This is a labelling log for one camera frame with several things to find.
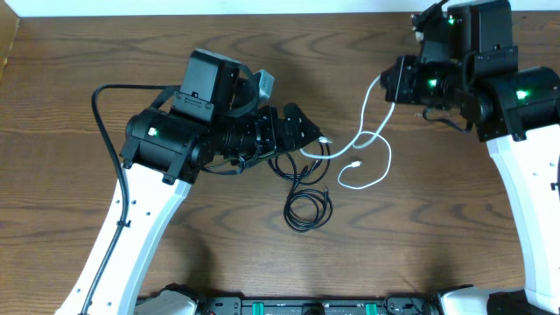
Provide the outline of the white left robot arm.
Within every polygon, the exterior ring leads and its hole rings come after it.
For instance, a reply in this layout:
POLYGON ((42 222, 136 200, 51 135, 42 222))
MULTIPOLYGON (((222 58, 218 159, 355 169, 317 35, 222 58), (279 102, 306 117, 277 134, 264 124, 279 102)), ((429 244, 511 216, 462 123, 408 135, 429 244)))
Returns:
POLYGON ((172 216, 215 157, 234 174, 320 137, 294 103, 268 104, 274 79, 216 52, 192 52, 180 85, 161 86, 111 150, 117 184, 62 314, 130 314, 172 216))

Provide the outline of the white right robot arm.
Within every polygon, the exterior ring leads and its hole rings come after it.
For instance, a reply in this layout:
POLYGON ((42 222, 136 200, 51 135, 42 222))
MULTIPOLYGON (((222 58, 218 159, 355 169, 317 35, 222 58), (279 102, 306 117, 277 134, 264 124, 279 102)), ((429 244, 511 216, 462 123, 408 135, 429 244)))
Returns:
POLYGON ((559 77, 520 69, 507 1, 434 3, 411 18, 421 46, 381 75, 388 102, 458 109, 506 187, 521 244, 520 289, 437 294, 442 314, 559 311, 559 77))

